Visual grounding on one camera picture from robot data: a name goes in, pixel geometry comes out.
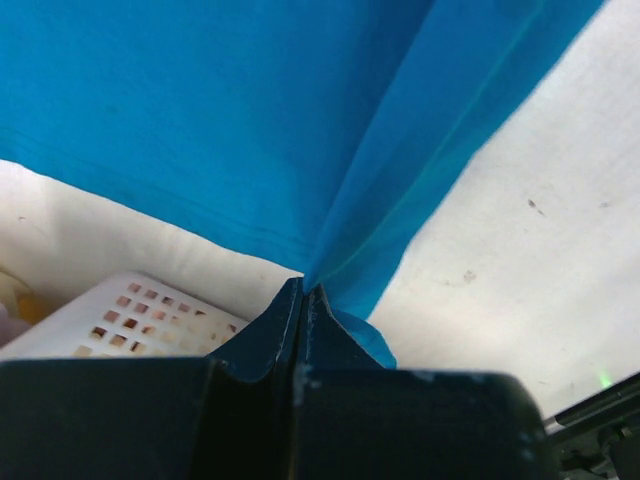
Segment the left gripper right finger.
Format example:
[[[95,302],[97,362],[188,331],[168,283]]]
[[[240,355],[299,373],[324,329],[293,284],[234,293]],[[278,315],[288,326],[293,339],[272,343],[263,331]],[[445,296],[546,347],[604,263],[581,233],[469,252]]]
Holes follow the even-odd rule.
[[[305,298],[294,380],[297,479],[555,479],[538,409],[514,377],[392,370]]]

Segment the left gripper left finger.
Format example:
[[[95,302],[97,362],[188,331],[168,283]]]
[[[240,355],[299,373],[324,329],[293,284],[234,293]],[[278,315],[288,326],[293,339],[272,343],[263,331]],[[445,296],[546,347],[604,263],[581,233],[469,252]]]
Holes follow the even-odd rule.
[[[204,356],[1,358],[5,479],[284,479],[301,283]]]

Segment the bright blue t shirt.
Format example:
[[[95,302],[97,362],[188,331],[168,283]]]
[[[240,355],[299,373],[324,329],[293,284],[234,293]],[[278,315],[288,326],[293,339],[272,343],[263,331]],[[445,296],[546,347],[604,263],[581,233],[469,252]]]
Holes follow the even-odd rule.
[[[1,156],[301,272],[366,324],[597,1],[5,1]]]

